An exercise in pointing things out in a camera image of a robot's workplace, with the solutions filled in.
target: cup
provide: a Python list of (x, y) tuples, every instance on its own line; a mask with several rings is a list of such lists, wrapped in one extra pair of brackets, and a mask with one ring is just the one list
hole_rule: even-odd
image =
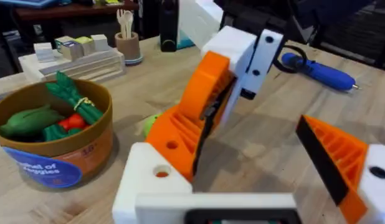
[(136, 60), (141, 57), (140, 42), (136, 32), (131, 33), (130, 39), (122, 39), (122, 34), (115, 34), (116, 48), (125, 56), (125, 60)]

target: black cable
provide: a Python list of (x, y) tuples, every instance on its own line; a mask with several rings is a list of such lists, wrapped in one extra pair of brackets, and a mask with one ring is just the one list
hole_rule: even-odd
[(276, 59), (274, 61), (274, 66), (278, 68), (281, 72), (286, 72), (286, 73), (298, 73), (299, 70), (305, 68), (305, 65), (307, 63), (307, 55), (305, 51), (300, 49), (297, 46), (292, 46), (292, 45), (284, 45), (284, 47), (298, 52), (303, 59), (302, 64), (297, 66), (296, 69), (292, 69), (292, 68), (285, 67), (280, 61), (278, 61), (278, 59)]

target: toy cucumber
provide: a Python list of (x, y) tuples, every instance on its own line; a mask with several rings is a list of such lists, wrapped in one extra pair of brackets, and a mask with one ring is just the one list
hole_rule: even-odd
[(57, 111), (50, 109), (50, 105), (24, 110), (12, 115), (6, 124), (0, 126), (0, 134), (6, 138), (33, 136), (63, 118)]
[(66, 138), (73, 134), (81, 132), (80, 128), (72, 128), (68, 132), (59, 124), (53, 124), (43, 129), (44, 141), (54, 141), (62, 138)]

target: green ball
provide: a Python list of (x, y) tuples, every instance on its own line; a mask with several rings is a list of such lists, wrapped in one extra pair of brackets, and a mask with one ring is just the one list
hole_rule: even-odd
[(145, 124), (144, 124), (144, 136), (147, 138), (148, 136), (148, 133), (150, 132), (151, 130), (151, 127), (154, 125), (154, 122), (156, 121), (156, 119), (161, 116), (162, 113), (160, 114), (156, 114), (156, 115), (151, 115), (147, 118), (147, 120), (145, 121)]

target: orange 3d-printed part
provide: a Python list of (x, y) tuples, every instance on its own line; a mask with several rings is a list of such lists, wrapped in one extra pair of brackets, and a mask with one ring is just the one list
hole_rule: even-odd
[[(204, 130), (204, 113), (233, 79), (229, 59), (208, 52), (192, 75), (180, 103), (159, 116), (147, 135), (146, 142), (189, 181), (193, 179), (194, 161), (199, 156), (197, 147)], [(229, 94), (230, 91), (213, 119), (212, 129), (219, 123)]]
[(297, 134), (346, 221), (357, 223), (367, 211), (357, 190), (368, 145), (309, 116), (301, 117)]

